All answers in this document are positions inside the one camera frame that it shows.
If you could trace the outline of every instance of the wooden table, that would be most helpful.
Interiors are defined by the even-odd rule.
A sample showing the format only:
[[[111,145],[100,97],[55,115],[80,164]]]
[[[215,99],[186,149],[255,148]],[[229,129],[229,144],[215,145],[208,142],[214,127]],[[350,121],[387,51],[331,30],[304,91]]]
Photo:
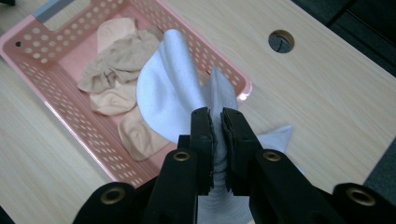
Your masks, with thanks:
[[[45,2],[1,6],[0,35]],[[396,135],[396,78],[291,1],[165,2],[250,76],[255,133],[293,125],[287,154],[321,189],[365,180]],[[291,52],[270,48],[275,30]],[[70,223],[110,179],[1,58],[0,77],[0,204],[17,223]]]

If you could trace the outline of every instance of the basket handle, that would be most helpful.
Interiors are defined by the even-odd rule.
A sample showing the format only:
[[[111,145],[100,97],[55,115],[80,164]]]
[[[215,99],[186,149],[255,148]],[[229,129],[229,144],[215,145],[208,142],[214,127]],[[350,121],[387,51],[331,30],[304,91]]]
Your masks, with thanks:
[[[49,0],[44,6],[36,10],[33,16],[41,23],[44,23],[73,1],[74,0]]]

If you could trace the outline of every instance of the dark floor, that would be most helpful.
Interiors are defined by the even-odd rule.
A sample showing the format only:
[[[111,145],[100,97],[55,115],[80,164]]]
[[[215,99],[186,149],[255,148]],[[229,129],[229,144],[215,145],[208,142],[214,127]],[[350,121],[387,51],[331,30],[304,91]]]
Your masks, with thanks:
[[[292,0],[396,77],[396,1]],[[396,205],[396,140],[365,181]],[[0,224],[14,223],[0,207]]]

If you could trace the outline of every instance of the plastic basket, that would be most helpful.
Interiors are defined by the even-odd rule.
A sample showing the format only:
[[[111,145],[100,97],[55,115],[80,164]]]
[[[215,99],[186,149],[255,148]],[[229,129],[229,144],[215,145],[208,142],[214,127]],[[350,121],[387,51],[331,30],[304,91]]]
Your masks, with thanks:
[[[89,95],[78,90],[83,68],[97,54],[96,29],[103,21],[134,17],[138,29],[153,25],[163,32],[178,29],[187,39],[198,69],[210,71],[213,65],[219,67],[233,83],[239,103],[251,93],[247,76],[162,1],[91,0],[61,28],[49,30],[43,23],[70,2],[49,1],[25,18],[0,38],[0,54],[112,180],[138,188],[159,173],[164,156],[176,146],[169,144],[148,160],[134,161],[120,141],[119,118],[93,113]]]

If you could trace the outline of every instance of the metal ring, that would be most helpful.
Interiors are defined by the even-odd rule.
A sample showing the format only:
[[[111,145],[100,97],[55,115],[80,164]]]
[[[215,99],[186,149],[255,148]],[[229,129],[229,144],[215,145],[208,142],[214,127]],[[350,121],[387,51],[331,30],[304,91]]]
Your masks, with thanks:
[[[375,198],[362,189],[349,188],[346,190],[346,195],[355,203],[364,206],[375,205]]]
[[[121,201],[124,197],[125,190],[120,187],[115,187],[103,192],[100,201],[104,204],[113,204]]]
[[[272,152],[272,151],[266,151],[262,154],[265,159],[268,161],[280,161],[282,159],[279,154]]]
[[[190,154],[187,152],[177,152],[174,155],[174,160],[175,161],[187,161],[190,158]]]

